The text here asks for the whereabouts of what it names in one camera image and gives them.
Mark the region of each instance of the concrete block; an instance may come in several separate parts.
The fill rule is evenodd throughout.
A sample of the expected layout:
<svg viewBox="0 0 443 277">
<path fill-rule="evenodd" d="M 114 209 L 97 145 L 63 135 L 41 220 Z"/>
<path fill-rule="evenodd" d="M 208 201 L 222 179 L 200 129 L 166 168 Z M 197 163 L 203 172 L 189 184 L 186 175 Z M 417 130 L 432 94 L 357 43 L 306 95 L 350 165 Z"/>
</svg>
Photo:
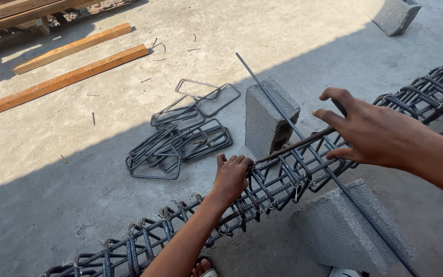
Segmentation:
<svg viewBox="0 0 443 277">
<path fill-rule="evenodd" d="M 346 186 L 403 255 L 413 258 L 416 250 L 412 243 L 365 182 L 359 179 Z M 398 262 L 385 242 L 339 188 L 313 200 L 299 216 L 305 244 L 317 263 L 386 274 L 394 262 Z"/>
<path fill-rule="evenodd" d="M 297 123 L 300 114 L 297 102 L 274 80 L 267 79 L 262 84 L 291 121 Z M 281 150 L 292 132 L 261 87 L 250 86 L 246 91 L 246 146 L 252 154 L 260 159 Z"/>
<path fill-rule="evenodd" d="M 385 34 L 404 35 L 421 5 L 413 0 L 365 0 L 366 14 Z"/>
</svg>

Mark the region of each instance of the left hand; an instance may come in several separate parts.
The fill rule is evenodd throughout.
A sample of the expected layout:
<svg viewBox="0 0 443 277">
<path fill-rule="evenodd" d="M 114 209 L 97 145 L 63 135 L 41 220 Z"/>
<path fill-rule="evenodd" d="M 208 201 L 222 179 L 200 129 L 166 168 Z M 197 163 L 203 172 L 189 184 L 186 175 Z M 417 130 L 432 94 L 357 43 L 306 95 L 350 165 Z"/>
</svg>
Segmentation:
<svg viewBox="0 0 443 277">
<path fill-rule="evenodd" d="M 221 153 L 217 155 L 217 162 L 217 176 L 209 195 L 225 209 L 247 188 L 246 173 L 252 168 L 254 161 L 244 155 L 234 155 L 227 160 L 225 154 Z"/>
</svg>

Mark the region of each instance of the rebar cage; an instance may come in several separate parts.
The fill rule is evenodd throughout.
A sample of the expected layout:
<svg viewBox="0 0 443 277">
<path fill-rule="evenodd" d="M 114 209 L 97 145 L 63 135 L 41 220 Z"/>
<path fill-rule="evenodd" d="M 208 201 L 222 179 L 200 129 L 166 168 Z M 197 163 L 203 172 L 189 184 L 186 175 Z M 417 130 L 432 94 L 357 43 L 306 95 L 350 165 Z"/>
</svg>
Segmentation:
<svg viewBox="0 0 443 277">
<path fill-rule="evenodd" d="M 240 59 L 253 74 L 242 58 Z M 433 69 L 395 94 L 380 95 L 374 104 L 390 106 L 425 124 L 438 119 L 443 114 L 443 66 Z M 294 131 L 301 139 L 304 138 L 298 129 L 295 128 Z M 245 232 L 249 221 L 259 222 L 262 214 L 269 215 L 272 210 L 281 211 L 289 202 L 298 203 L 305 191 L 318 192 L 330 180 L 347 194 L 338 176 L 358 164 L 342 159 L 323 160 L 330 150 L 340 147 L 348 146 L 334 132 L 255 166 L 247 175 L 249 187 L 220 218 L 206 241 L 206 247 L 211 247 L 222 236 L 231 239 L 235 230 Z M 348 194 L 347 196 L 360 211 L 363 210 L 359 200 Z M 116 273 L 124 277 L 141 275 L 204 199 L 198 193 L 193 193 L 193 197 L 196 200 L 190 204 L 172 199 L 175 210 L 166 206 L 155 216 L 157 220 L 142 218 L 138 223 L 130 224 L 126 238 L 107 239 L 99 252 L 78 254 L 73 261 L 66 259 L 62 265 L 51 267 L 41 277 L 114 277 Z M 370 217 L 365 213 L 364 216 L 374 227 Z M 390 239 L 384 237 L 380 229 L 374 229 L 409 272 L 413 276 L 419 276 L 406 259 L 397 253 Z"/>
</svg>

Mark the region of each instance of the hand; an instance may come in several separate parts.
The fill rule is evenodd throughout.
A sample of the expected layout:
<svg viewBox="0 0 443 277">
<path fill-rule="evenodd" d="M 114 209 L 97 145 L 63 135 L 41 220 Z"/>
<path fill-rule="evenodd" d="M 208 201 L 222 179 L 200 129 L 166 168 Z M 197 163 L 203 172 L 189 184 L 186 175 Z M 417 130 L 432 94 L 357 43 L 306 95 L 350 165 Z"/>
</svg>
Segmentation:
<svg viewBox="0 0 443 277">
<path fill-rule="evenodd" d="M 423 159 L 432 159 L 436 148 L 443 148 L 443 136 L 412 117 L 368 104 L 345 89 L 327 88 L 319 97 L 322 101 L 329 98 L 346 109 L 346 118 L 322 109 L 312 114 L 334 127 L 353 148 L 332 150 L 326 155 L 328 159 L 408 170 Z"/>
<path fill-rule="evenodd" d="M 217 162 L 217 176 L 209 195 L 220 203 L 221 208 L 226 209 L 247 188 L 246 173 L 254 161 L 244 155 L 231 156 L 227 161 L 225 154 L 221 153 L 217 155 Z"/>
</svg>

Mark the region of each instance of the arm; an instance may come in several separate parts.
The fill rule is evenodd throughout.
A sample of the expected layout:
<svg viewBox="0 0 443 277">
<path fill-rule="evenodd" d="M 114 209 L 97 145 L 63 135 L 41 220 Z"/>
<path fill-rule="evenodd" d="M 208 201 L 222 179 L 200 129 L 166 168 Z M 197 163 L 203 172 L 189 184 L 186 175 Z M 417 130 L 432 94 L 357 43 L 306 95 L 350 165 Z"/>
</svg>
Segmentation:
<svg viewBox="0 0 443 277">
<path fill-rule="evenodd" d="M 443 190 L 443 135 L 404 114 L 354 98 L 349 91 L 327 88 L 319 97 L 335 99 L 347 110 L 343 118 L 330 110 L 312 114 L 338 131 L 353 148 L 330 151 L 327 158 L 343 158 L 400 169 Z"/>
<path fill-rule="evenodd" d="M 146 268 L 142 277 L 188 277 L 191 274 L 194 262 L 216 223 L 247 187 L 245 175 L 253 164 L 243 155 L 232 156 L 227 161 L 224 154 L 218 154 L 217 162 L 213 189 L 189 221 Z"/>
</svg>

